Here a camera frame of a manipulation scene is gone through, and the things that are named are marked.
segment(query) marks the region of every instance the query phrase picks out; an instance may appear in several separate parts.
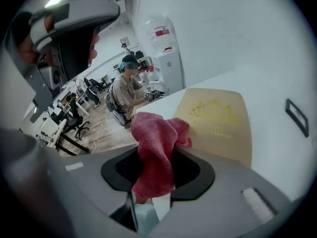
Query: wooden floor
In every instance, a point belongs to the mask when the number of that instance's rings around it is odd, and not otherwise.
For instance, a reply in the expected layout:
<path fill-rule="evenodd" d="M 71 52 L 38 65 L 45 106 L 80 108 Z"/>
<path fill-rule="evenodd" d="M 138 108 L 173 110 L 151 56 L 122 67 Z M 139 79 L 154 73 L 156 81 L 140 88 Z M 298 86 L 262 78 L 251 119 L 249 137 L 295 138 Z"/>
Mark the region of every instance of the wooden floor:
<path fill-rule="evenodd" d="M 90 153 L 92 153 L 95 148 L 95 140 L 97 147 L 94 151 L 94 154 L 136 143 L 131 134 L 131 129 L 125 129 L 124 127 L 120 126 L 113 116 L 106 112 L 106 105 L 104 101 L 105 95 L 106 91 L 102 92 L 98 96 L 102 104 L 100 104 L 97 108 L 94 108 L 95 103 L 93 101 L 89 102 L 90 106 L 87 109 L 87 112 L 90 114 L 90 116 L 84 114 L 80 109 L 78 110 L 78 113 L 84 119 L 83 122 L 87 120 L 89 121 L 89 124 L 85 125 L 89 128 L 89 130 L 83 130 L 81 133 L 82 140 L 80 141 L 79 139 L 75 138 L 77 130 L 71 130 L 66 134 L 79 144 L 88 147 L 90 149 Z M 75 154 L 85 154 L 85 152 L 70 144 L 66 140 L 63 140 L 62 146 Z M 59 150 L 58 152 L 62 157 L 69 156 L 64 151 Z"/>

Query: beige cardboard sheet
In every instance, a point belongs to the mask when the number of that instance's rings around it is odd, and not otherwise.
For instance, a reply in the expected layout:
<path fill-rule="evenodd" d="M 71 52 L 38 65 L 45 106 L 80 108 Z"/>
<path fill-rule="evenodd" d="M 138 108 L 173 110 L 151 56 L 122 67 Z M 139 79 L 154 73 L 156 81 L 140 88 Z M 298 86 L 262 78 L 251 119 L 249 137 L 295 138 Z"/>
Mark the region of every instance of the beige cardboard sheet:
<path fill-rule="evenodd" d="M 189 88 L 174 117 L 190 125 L 193 148 L 237 160 L 250 168 L 252 140 L 247 109 L 239 93 Z"/>

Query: red towel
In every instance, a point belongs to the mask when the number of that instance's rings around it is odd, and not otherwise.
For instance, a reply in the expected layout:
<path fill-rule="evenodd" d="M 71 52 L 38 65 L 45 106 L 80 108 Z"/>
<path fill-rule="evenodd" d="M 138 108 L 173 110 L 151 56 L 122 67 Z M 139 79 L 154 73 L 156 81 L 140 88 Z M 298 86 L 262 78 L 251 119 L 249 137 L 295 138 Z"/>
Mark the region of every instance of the red towel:
<path fill-rule="evenodd" d="M 170 163 L 174 144 L 192 146 L 187 138 L 189 124 L 182 119 L 164 120 L 162 116 L 139 112 L 131 125 L 131 132 L 139 142 L 139 157 L 144 169 L 132 190 L 137 197 L 160 197 L 174 190 L 174 174 Z"/>

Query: desk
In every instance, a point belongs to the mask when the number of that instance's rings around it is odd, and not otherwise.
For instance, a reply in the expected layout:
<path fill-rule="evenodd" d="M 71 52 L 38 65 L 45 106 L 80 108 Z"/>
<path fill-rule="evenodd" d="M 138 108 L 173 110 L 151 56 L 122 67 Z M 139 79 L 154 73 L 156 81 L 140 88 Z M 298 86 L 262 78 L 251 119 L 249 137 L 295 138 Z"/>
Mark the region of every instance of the desk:
<path fill-rule="evenodd" d="M 300 103 L 308 120 L 316 120 L 317 101 L 303 87 L 298 92 L 292 84 L 280 87 L 270 77 L 264 78 L 254 71 L 236 69 L 191 86 L 192 88 L 222 89 L 242 95 L 250 121 L 252 135 L 251 168 L 279 188 L 291 200 L 303 195 L 315 173 L 316 144 L 314 135 L 305 138 L 297 125 L 285 112 L 285 101 L 290 98 Z M 173 117 L 185 90 L 141 107 L 144 111 Z"/>
<path fill-rule="evenodd" d="M 101 78 L 98 79 L 97 81 L 99 81 L 99 83 L 103 83 L 103 82 L 106 83 L 106 78 L 107 78 L 107 74 L 105 74 L 103 77 L 101 77 Z"/>
<path fill-rule="evenodd" d="M 90 105 L 89 105 L 89 103 L 85 100 L 85 97 L 86 97 L 86 94 L 85 94 L 85 93 L 81 94 L 81 95 L 76 99 L 76 105 L 77 105 L 87 116 L 90 116 L 90 114 L 83 108 L 83 106 L 78 103 L 80 100 L 83 100 L 83 101 L 88 105 L 88 107 L 89 107 Z"/>
<path fill-rule="evenodd" d="M 66 136 L 63 133 L 64 127 L 67 123 L 67 120 L 64 119 L 58 126 L 58 130 L 56 132 L 56 134 L 54 135 L 53 138 L 53 142 L 49 142 L 47 147 L 51 147 L 51 148 L 57 148 L 60 150 L 63 150 L 65 153 L 71 155 L 71 156 L 77 156 L 76 154 L 72 153 L 71 151 L 67 150 L 66 148 L 62 147 L 60 144 L 58 144 L 58 139 L 61 136 L 62 138 L 64 138 L 65 140 L 67 140 L 69 143 L 73 144 L 74 146 L 78 147 L 79 149 L 83 150 L 86 153 L 89 153 L 89 149 L 87 147 L 84 147 L 80 144 L 78 144 L 77 142 L 75 142 L 74 140 L 72 140 L 71 138 L 69 138 L 68 136 Z"/>
<path fill-rule="evenodd" d="M 148 60 L 149 61 L 149 64 L 151 64 L 151 60 L 150 60 L 151 58 L 150 57 L 142 57 L 142 58 L 140 58 L 140 59 L 137 59 L 138 61 L 146 61 L 146 60 Z"/>

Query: ceiling light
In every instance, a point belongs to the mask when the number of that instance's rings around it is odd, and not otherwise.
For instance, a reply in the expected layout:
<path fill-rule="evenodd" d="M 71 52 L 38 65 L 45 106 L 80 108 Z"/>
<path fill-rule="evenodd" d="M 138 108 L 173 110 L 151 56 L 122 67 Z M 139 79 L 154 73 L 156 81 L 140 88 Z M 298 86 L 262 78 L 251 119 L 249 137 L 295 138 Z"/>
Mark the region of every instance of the ceiling light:
<path fill-rule="evenodd" d="M 57 3 L 59 3 L 60 1 L 61 1 L 61 0 L 50 0 L 50 1 L 45 5 L 45 7 L 48 7 L 48 6 L 57 4 Z"/>

